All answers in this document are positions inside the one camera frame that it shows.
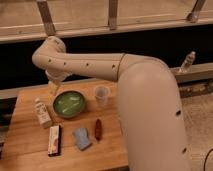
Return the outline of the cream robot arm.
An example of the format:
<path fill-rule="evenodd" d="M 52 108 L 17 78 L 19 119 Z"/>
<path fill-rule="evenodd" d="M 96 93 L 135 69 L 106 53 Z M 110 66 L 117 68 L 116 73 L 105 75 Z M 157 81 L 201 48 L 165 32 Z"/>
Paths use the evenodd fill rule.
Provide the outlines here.
<path fill-rule="evenodd" d="M 32 61 L 56 83 L 70 74 L 117 83 L 130 171 L 190 171 L 177 81 L 162 60 L 125 53 L 70 54 L 60 38 L 50 36 Z"/>

